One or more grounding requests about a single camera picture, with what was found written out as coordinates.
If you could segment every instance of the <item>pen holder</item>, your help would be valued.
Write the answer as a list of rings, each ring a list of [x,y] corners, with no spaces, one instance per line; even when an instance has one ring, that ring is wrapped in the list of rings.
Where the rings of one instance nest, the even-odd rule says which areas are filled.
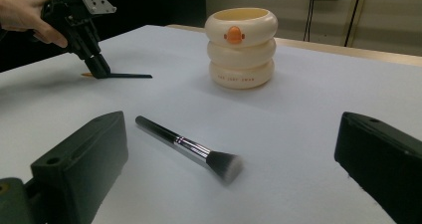
[[[208,17],[212,80],[230,89],[248,89],[267,82],[274,72],[277,17],[262,8],[234,8]]]

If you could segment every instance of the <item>wall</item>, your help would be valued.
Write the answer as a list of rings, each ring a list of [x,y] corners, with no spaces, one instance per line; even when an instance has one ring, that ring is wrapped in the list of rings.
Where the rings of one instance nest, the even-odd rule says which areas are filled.
[[[422,0],[316,0],[311,42],[344,46],[356,1],[360,13],[347,46],[422,56]],[[207,16],[234,7],[262,7],[279,19],[277,37],[304,38],[310,0],[206,0]]]

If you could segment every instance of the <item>hand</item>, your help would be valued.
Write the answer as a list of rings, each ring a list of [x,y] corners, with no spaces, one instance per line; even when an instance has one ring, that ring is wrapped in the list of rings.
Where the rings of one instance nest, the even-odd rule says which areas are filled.
[[[7,31],[34,30],[34,37],[44,43],[66,48],[68,40],[41,19],[41,10],[48,0],[0,0],[0,25]]]

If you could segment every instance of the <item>tabletop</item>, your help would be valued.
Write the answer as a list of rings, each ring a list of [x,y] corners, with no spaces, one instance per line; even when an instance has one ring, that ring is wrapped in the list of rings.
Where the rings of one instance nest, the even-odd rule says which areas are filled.
[[[91,119],[123,111],[129,159],[94,223],[394,223],[333,154],[341,115],[378,118],[421,139],[422,67],[280,45],[272,78],[215,84],[202,32],[144,26],[100,42],[104,79],[74,54],[0,74],[0,177]],[[143,115],[214,150],[241,155],[230,184],[141,130]]]

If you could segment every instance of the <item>brush ferrule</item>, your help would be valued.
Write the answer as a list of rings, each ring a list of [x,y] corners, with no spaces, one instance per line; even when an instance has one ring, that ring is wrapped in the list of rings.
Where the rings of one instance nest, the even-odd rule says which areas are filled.
[[[198,157],[202,161],[206,162],[208,154],[210,154],[211,149],[192,141],[184,136],[178,136],[174,142],[175,145],[183,148],[187,152],[194,154],[194,156]]]

